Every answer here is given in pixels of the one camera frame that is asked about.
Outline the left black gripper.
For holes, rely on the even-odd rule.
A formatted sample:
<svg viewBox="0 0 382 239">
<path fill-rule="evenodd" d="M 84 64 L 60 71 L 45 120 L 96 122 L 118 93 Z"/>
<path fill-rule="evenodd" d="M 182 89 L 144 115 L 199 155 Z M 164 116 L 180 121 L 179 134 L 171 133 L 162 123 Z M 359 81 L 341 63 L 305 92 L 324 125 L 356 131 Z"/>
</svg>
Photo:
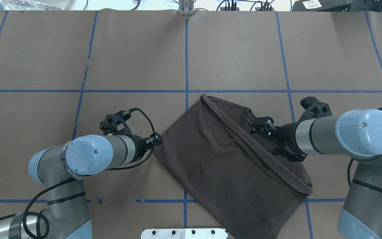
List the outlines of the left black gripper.
<svg viewBox="0 0 382 239">
<path fill-rule="evenodd" d="M 162 143 L 163 140 L 159 133 L 153 133 L 149 137 L 145 138 L 135 135 L 135 158 L 142 158 L 148 150 L 151 150 L 155 146 L 161 145 Z"/>
</svg>

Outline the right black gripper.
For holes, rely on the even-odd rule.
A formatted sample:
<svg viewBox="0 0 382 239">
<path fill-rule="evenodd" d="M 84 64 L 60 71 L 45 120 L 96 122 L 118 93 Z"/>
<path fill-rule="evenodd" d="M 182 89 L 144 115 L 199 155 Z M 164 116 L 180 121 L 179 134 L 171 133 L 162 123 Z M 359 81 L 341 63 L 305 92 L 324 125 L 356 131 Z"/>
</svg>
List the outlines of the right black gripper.
<svg viewBox="0 0 382 239">
<path fill-rule="evenodd" d="M 296 130 L 297 122 L 276 126 L 271 117 L 255 118 L 251 124 L 251 134 L 261 134 L 267 139 L 275 142 L 277 147 L 273 150 L 273 155 L 280 155 L 290 162 L 303 162 L 307 154 L 297 145 Z"/>
</svg>

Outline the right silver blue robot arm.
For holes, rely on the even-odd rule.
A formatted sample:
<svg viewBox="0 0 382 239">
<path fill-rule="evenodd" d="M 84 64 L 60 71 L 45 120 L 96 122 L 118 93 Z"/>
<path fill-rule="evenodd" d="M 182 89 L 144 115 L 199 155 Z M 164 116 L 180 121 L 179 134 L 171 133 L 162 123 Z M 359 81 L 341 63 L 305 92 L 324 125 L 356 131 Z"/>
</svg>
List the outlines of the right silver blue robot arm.
<svg viewBox="0 0 382 239">
<path fill-rule="evenodd" d="M 250 133 L 277 143 L 277 155 L 301 161 L 306 155 L 344 155 L 358 162 L 341 209 L 338 231 L 346 239 L 382 239 L 382 111 L 352 110 L 332 115 L 309 107 L 299 121 L 275 126 L 256 118 Z"/>
</svg>

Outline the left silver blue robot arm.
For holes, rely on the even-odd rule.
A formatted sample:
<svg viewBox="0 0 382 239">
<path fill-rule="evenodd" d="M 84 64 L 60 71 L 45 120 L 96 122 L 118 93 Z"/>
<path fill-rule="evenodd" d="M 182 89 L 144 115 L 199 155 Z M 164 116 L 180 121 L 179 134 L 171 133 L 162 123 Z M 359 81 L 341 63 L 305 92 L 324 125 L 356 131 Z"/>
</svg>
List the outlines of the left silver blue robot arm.
<svg viewBox="0 0 382 239">
<path fill-rule="evenodd" d="M 106 170 L 140 165 L 162 139 L 136 135 L 86 135 L 36 153 L 29 174 L 45 189 L 25 210 L 0 218 L 0 239 L 91 239 L 83 180 Z"/>
</svg>

